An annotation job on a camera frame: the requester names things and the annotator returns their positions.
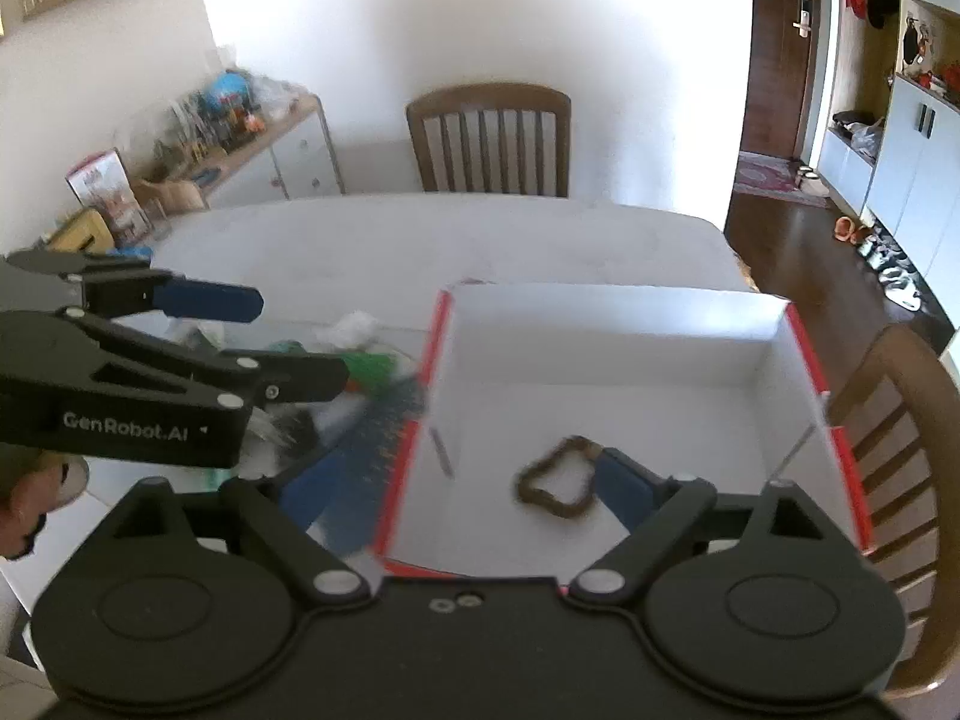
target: box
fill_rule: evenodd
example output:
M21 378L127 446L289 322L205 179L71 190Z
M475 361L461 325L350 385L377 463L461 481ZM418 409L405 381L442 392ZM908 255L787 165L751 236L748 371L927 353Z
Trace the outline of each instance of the box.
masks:
M802 484L861 546L863 490L824 420L824 381L796 309L755 293L462 285L442 293L374 552L400 573L556 576L626 536L602 504L569 521L525 507L515 476L565 437L722 493ZM589 469L549 485L575 497Z

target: dark brown floor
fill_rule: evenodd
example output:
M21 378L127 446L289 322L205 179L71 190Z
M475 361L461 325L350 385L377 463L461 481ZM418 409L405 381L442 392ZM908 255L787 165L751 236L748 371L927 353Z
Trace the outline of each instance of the dark brown floor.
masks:
M953 328L939 306L911 314L883 295L849 244L833 238L836 209L734 194L725 230L760 290L797 304L833 391L887 324L906 322L939 354Z

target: white table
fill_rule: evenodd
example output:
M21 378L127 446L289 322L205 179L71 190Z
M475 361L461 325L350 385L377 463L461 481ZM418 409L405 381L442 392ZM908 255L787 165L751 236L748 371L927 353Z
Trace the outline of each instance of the white table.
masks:
M248 284L264 320L330 324L357 309L416 347L437 293L463 279L747 290L722 233L648 208L516 196L346 196L189 215L155 246L157 268ZM165 317L136 324L162 333ZM0 562L31 610L51 577L139 478L209 485L195 469L93 461L87 493L55 512L30 557Z

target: doormat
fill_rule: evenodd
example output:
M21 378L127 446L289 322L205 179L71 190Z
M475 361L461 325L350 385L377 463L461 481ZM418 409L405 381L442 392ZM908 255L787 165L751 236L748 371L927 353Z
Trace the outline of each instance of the doormat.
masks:
M778 157L741 151L736 161L733 191L738 194L774 197L774 199L797 202L814 208L832 208L833 203L829 197L805 194L797 189L798 166L799 163L788 162Z

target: silver bolt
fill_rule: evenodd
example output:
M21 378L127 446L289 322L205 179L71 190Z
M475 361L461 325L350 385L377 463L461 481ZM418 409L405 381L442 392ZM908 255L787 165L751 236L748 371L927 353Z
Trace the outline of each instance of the silver bolt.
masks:
M225 409L243 408L243 398L240 395L234 395L232 392L221 392L217 396L217 403Z
M627 580L622 574L609 568L592 568L577 577L577 584L587 592L608 595L621 589L627 584Z
M360 589L362 580L352 571L332 569L313 578L313 586L325 595L349 595Z
M430 611L438 614L450 614L457 610L457 605L449 598L434 598L429 604Z
M462 592L457 596L457 605L463 608L477 608L483 605L483 597L475 592Z

